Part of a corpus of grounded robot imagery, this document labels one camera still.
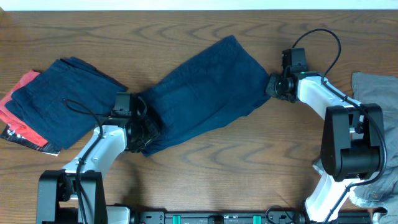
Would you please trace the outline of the navy blue shorts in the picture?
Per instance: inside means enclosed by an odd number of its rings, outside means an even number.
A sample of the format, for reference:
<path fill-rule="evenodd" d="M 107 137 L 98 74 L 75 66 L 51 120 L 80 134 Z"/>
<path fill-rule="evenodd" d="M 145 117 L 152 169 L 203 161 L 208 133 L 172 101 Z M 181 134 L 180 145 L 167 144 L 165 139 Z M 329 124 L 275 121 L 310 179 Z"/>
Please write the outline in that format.
<path fill-rule="evenodd" d="M 269 74 L 235 36 L 227 36 L 140 93 L 160 118 L 161 135 L 144 150 L 150 156 L 223 128 L 261 107 Z"/>

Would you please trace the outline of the grey shorts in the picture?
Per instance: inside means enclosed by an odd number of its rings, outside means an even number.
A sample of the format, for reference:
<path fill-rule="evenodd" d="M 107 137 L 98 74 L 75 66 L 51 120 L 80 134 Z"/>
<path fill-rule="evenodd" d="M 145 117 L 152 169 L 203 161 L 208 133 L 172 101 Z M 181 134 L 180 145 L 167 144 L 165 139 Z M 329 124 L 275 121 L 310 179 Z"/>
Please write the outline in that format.
<path fill-rule="evenodd" d="M 377 182 L 356 187 L 349 199 L 359 207 L 385 209 L 374 213 L 374 223 L 397 224 L 397 78 L 355 72 L 351 83 L 355 100 L 382 108 L 387 167 Z"/>

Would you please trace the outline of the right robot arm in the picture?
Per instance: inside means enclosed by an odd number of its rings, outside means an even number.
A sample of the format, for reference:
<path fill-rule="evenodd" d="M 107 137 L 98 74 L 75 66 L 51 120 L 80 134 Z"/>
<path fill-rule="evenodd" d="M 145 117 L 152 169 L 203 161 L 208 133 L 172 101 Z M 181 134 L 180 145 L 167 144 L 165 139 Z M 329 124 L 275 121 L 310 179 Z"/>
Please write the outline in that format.
<path fill-rule="evenodd" d="M 322 177 L 304 203 L 308 223 L 329 223 L 349 194 L 375 183 L 386 169 L 387 149 L 382 109 L 364 104 L 334 87 L 320 72 L 286 67 L 273 73 L 265 93 L 279 100 L 309 105 L 323 120 Z"/>

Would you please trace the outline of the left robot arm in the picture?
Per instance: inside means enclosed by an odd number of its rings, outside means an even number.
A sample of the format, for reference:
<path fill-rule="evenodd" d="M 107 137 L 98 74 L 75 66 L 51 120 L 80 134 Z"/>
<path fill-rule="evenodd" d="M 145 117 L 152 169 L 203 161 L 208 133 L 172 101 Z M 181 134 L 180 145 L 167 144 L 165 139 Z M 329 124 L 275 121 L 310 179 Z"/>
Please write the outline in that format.
<path fill-rule="evenodd" d="M 79 154 L 60 170 L 39 179 L 37 223 L 139 223 L 127 205 L 107 205 L 103 181 L 123 152 L 140 153 L 160 135 L 147 104 L 133 93 L 118 93 L 110 115 L 97 126 Z"/>

